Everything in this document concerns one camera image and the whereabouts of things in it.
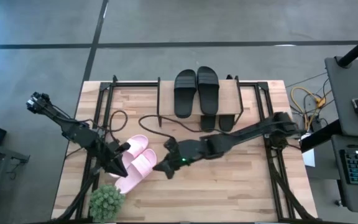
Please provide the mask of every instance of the white paper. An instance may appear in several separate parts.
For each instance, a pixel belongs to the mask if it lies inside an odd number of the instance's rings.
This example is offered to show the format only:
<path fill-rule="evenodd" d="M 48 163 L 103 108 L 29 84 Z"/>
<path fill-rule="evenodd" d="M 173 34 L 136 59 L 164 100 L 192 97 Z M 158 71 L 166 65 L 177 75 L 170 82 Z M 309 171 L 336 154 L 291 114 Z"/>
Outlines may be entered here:
<path fill-rule="evenodd" d="M 306 137 L 310 136 L 310 133 L 306 133 L 302 135 L 301 139 L 304 139 Z M 316 167 L 316 163 L 314 161 L 314 149 L 310 149 L 307 152 L 302 153 L 303 162 L 306 166 L 310 167 Z"/>

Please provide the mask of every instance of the succulent plant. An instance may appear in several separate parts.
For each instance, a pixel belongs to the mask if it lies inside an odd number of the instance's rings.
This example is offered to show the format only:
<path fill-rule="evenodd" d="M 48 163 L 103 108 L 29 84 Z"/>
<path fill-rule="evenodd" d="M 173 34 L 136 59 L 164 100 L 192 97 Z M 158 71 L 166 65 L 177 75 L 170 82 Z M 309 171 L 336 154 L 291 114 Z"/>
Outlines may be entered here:
<path fill-rule="evenodd" d="M 125 201 L 125 195 L 113 185 L 102 185 L 91 194 L 90 213 L 94 222 L 114 221 Z"/>

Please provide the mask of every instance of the slipper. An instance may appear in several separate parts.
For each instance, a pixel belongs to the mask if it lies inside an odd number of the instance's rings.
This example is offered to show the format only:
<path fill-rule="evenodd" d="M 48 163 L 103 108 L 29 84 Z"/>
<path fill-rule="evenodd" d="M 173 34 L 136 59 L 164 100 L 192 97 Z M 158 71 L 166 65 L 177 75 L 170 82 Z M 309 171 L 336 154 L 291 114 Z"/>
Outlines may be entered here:
<path fill-rule="evenodd" d="M 151 149 L 146 149 L 140 154 L 127 168 L 128 176 L 120 177 L 115 186 L 121 190 L 122 194 L 130 192 L 138 183 L 146 178 L 157 164 L 157 155 Z"/>
<path fill-rule="evenodd" d="M 200 67 L 197 70 L 197 87 L 203 114 L 216 115 L 219 107 L 219 79 L 216 72 L 209 67 Z"/>
<path fill-rule="evenodd" d="M 227 75 L 227 80 L 232 80 L 233 77 L 231 75 Z M 219 128 L 222 131 L 231 131 L 234 126 L 234 115 L 219 115 Z"/>
<path fill-rule="evenodd" d="M 197 91 L 196 73 L 191 69 L 181 71 L 174 84 L 174 112 L 178 118 L 188 118 L 193 109 L 193 98 Z"/>
<path fill-rule="evenodd" d="M 201 115 L 201 130 L 204 132 L 212 132 L 215 128 L 216 116 Z"/>
<path fill-rule="evenodd" d="M 131 162 L 140 155 L 149 145 L 149 139 L 142 134 L 135 135 L 127 140 L 131 147 L 122 153 L 122 163 L 125 168 L 131 165 Z M 119 178 L 116 174 L 110 174 L 111 177 Z"/>

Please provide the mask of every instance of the pink slide sandal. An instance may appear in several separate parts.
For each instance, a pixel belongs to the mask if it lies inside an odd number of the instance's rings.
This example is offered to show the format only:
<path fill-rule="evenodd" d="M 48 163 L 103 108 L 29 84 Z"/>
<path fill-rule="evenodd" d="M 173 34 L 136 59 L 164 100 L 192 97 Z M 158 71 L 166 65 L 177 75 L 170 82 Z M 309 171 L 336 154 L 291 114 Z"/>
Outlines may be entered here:
<path fill-rule="evenodd" d="M 122 153 L 122 163 L 126 169 L 130 166 L 131 162 L 146 149 L 147 145 L 149 145 L 149 139 L 142 134 L 138 134 L 128 139 L 127 142 L 131 147 Z M 110 176 L 114 178 L 120 177 L 116 174 L 110 174 Z"/>
<path fill-rule="evenodd" d="M 146 149 L 131 162 L 131 165 L 127 168 L 128 176 L 120 177 L 115 186 L 121 189 L 122 194 L 128 193 L 153 171 L 153 166 L 156 163 L 157 155 L 155 155 L 155 152 L 151 149 Z"/>

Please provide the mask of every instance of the table leg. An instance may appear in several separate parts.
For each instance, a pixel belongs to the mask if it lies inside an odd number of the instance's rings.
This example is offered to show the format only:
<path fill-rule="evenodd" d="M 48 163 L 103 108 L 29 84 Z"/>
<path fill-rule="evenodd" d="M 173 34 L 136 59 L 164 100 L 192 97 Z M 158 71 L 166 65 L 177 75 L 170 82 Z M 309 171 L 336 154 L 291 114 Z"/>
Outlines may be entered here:
<path fill-rule="evenodd" d="M 301 140 L 302 153 L 330 140 L 333 134 L 342 134 L 341 124 L 338 119 Z"/>

